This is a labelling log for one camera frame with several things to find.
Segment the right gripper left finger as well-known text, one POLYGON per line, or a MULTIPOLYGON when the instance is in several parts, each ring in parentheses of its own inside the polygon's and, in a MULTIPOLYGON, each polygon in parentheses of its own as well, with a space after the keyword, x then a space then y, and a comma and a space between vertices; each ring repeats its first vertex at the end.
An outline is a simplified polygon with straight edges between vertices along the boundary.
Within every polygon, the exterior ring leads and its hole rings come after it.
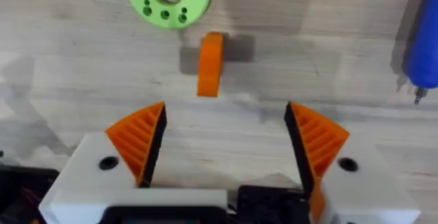
POLYGON ((38 206, 47 223, 99 223, 104 211, 151 185, 164 130, 164 103, 103 132, 86 134, 38 206))

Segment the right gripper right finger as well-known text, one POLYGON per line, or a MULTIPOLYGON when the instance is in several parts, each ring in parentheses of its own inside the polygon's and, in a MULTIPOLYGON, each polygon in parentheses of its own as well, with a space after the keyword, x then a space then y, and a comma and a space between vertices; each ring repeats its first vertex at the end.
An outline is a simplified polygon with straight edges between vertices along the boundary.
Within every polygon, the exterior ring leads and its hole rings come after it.
POLYGON ((421 211, 372 142, 292 101, 284 121, 310 223, 414 223, 421 211))

